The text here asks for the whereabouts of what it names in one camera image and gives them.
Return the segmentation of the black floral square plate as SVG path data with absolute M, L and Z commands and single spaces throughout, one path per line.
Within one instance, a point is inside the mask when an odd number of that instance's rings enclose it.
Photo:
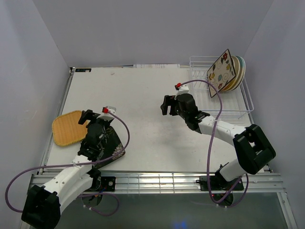
M 92 124 L 87 128 L 78 155 L 83 155 L 92 162 L 99 161 L 94 165 L 99 169 L 125 155 L 122 148 L 121 140 L 112 126 Z

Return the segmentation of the square floral cream plate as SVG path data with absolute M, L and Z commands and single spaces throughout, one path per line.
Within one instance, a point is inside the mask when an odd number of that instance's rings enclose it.
M 217 92 L 223 90 L 235 77 L 234 63 L 229 49 L 212 64 L 208 69 L 207 80 L 213 86 L 209 85 L 209 95 L 213 98 Z

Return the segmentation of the cream and yellow round plate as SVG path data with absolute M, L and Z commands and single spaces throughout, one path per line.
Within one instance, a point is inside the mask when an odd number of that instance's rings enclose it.
M 223 91 L 229 91 L 230 89 L 232 89 L 239 77 L 238 75 L 239 75 L 239 72 L 241 69 L 240 61 L 236 56 L 232 56 L 232 60 L 233 60 L 234 69 L 235 69 L 235 77 L 229 82 L 229 84 L 226 87 L 223 88 Z

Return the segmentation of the cream and blue round plate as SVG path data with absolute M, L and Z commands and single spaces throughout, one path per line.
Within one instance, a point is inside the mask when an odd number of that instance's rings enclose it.
M 245 61 L 242 57 L 240 56 L 236 56 L 237 59 L 239 60 L 240 62 L 240 74 L 239 74 L 239 78 L 238 78 L 238 81 L 237 81 L 237 84 L 235 86 L 234 89 L 237 89 L 238 86 L 241 84 L 241 82 L 243 81 L 244 79 L 244 75 L 245 75 Z

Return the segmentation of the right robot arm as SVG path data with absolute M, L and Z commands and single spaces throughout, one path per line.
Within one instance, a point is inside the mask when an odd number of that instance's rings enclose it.
M 260 126 L 249 127 L 217 121 L 199 111 L 191 94 L 166 95 L 161 105 L 163 115 L 180 116 L 189 129 L 216 137 L 235 148 L 237 158 L 226 163 L 204 181 L 206 187 L 221 190 L 232 187 L 245 174 L 255 175 L 276 156 Z

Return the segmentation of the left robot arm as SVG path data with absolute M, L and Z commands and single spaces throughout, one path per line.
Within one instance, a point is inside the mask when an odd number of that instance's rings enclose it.
M 52 124 L 58 146 L 79 142 L 75 158 L 53 179 L 42 186 L 32 186 L 22 211 L 22 221 L 37 229 L 53 229 L 62 212 L 83 191 L 101 186 L 99 168 L 115 155 L 116 134 L 111 126 L 116 108 L 106 106 L 102 113 L 93 110 L 70 112 Z

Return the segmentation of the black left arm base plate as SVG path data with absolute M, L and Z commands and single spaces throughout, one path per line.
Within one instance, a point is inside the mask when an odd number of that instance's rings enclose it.
M 96 191 L 114 192 L 116 177 L 99 177 L 96 182 Z

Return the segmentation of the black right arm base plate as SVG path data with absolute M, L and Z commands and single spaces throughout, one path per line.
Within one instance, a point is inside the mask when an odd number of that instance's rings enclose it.
M 228 192 L 229 189 L 234 186 L 236 181 L 238 181 L 238 183 L 234 187 L 233 191 L 243 191 L 244 186 L 242 180 L 238 178 L 227 182 L 219 181 L 219 179 L 215 176 L 210 176 L 211 191 L 220 191 L 220 193 L 212 193 L 213 199 L 215 201 L 221 200 L 225 196 L 226 192 Z M 208 191 L 207 176 L 200 176 L 195 182 L 200 186 L 201 191 Z M 233 201 L 234 196 L 233 192 L 231 192 L 222 202 L 219 203 L 219 205 L 222 207 L 231 207 L 233 205 Z

